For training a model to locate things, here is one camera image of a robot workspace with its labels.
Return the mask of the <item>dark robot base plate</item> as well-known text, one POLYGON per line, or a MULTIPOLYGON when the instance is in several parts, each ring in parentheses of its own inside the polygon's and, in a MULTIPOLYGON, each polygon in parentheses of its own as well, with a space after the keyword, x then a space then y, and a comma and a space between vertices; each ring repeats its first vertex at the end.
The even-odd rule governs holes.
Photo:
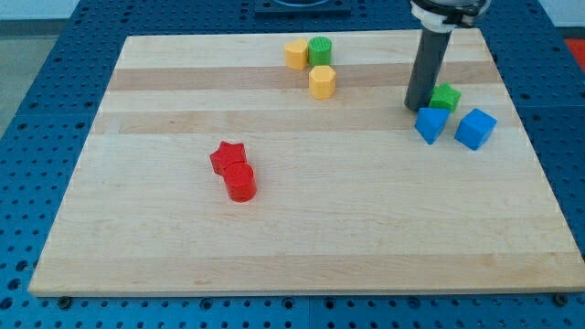
POLYGON ((351 0, 256 0, 255 16, 350 14, 351 0))

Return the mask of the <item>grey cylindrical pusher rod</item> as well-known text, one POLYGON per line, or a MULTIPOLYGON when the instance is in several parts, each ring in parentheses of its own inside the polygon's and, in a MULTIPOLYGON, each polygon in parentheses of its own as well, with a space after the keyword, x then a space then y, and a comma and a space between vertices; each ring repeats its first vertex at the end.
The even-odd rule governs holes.
POLYGON ((422 29, 404 100, 409 110, 418 111, 429 105, 451 34, 422 29))

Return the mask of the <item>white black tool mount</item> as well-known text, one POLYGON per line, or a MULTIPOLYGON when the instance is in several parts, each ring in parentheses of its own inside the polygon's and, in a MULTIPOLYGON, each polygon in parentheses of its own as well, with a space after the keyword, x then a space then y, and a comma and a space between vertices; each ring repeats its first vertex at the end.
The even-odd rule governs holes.
POLYGON ((435 33, 456 27, 472 28, 488 10, 491 0, 410 0, 411 13, 435 33))

